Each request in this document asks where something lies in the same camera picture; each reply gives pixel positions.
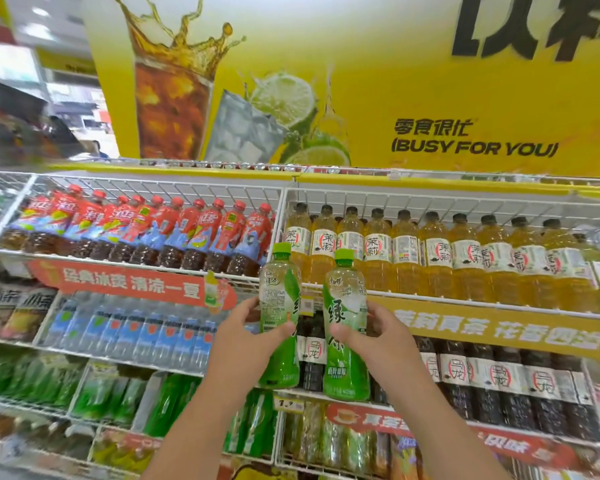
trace green tea bottle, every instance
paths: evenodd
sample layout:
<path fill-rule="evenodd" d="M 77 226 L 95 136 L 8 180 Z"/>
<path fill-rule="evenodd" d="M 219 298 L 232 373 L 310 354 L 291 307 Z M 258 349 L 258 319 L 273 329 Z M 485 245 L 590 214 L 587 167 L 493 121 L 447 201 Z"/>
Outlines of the green tea bottle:
<path fill-rule="evenodd" d="M 336 268 L 324 277 L 324 330 L 327 367 L 322 381 L 326 395 L 341 401 L 366 401 L 369 374 L 360 356 L 331 336 L 332 323 L 367 332 L 367 289 L 362 273 L 353 268 L 353 250 L 336 251 Z"/>
<path fill-rule="evenodd" d="M 300 312 L 300 270 L 290 261 L 291 244 L 273 245 L 273 260 L 260 272 L 260 331 L 266 332 L 291 320 L 297 325 Z M 296 334 L 273 352 L 258 387 L 282 389 L 300 382 L 300 361 L 296 353 Z"/>

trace hand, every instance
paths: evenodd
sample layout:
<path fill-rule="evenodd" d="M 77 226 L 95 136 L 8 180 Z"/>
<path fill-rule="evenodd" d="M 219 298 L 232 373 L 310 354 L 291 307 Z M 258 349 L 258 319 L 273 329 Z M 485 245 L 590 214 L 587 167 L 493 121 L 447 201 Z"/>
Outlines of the hand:
<path fill-rule="evenodd" d="M 217 387 L 218 396 L 223 395 L 234 412 L 243 405 L 247 393 L 256 386 L 271 354 L 296 329 L 296 325 L 288 321 L 259 335 L 246 331 L 244 323 L 250 314 L 253 316 L 258 313 L 254 310 L 257 305 L 257 297 L 241 302 L 220 324 L 203 381 L 208 387 Z"/>
<path fill-rule="evenodd" d="M 404 381 L 401 378 L 410 383 L 421 381 L 433 384 L 407 326 L 382 305 L 368 300 L 367 307 L 372 322 L 370 324 L 380 333 L 379 337 L 362 335 L 341 324 L 332 324 L 331 334 L 362 357 L 392 404 L 404 395 Z"/>

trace green bottle cap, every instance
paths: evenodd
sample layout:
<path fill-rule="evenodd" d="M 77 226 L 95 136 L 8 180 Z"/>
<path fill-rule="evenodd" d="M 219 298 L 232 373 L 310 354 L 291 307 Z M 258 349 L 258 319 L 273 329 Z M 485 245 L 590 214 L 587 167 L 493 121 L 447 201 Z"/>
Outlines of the green bottle cap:
<path fill-rule="evenodd" d="M 273 254 L 291 254 L 291 243 L 276 242 L 273 245 Z"/>
<path fill-rule="evenodd" d="M 336 251 L 336 261 L 353 261 L 353 249 L 339 249 Z"/>

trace store ceiling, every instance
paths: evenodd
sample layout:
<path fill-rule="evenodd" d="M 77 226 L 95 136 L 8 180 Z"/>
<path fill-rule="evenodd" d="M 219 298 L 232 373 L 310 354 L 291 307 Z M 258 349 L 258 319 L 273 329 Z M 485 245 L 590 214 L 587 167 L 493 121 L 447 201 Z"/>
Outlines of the store ceiling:
<path fill-rule="evenodd" d="M 6 1 L 13 19 L 14 35 L 19 43 L 91 58 L 80 14 L 82 0 Z"/>

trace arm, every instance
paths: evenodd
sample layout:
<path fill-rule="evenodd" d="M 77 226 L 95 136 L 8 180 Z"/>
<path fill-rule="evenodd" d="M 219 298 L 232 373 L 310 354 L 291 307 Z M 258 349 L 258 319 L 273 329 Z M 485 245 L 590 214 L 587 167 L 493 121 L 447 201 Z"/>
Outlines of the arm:
<path fill-rule="evenodd" d="M 269 357 L 296 329 L 292 322 L 252 335 L 244 329 L 257 298 L 243 301 L 216 333 L 204 380 L 169 430 L 142 480 L 216 480 L 233 415 L 264 372 Z"/>
<path fill-rule="evenodd" d="M 380 337 L 371 338 L 342 325 L 331 333 L 365 361 L 394 409 L 413 432 L 433 480 L 511 480 L 490 450 L 448 405 L 409 329 L 384 306 L 368 302 Z"/>

